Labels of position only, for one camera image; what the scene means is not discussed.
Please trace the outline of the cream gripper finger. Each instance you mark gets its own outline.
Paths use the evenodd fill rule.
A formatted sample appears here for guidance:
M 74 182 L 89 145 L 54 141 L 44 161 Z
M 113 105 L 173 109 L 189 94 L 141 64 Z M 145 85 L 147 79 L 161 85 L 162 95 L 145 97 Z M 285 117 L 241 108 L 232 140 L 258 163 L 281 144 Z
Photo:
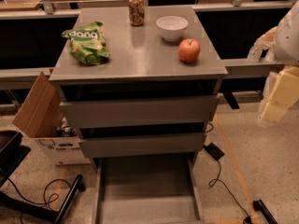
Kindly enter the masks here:
M 271 72 L 263 89 L 260 119 L 278 122 L 299 101 L 299 67 L 287 66 L 279 73 Z

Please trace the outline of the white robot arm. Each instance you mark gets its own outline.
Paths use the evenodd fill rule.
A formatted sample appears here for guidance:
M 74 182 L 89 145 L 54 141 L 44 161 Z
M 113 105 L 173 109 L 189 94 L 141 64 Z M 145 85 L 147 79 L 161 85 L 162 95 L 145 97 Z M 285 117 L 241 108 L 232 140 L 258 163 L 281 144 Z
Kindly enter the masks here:
M 299 1 L 279 22 L 274 36 L 275 59 L 285 65 L 265 96 L 260 119 L 278 122 L 299 101 Z

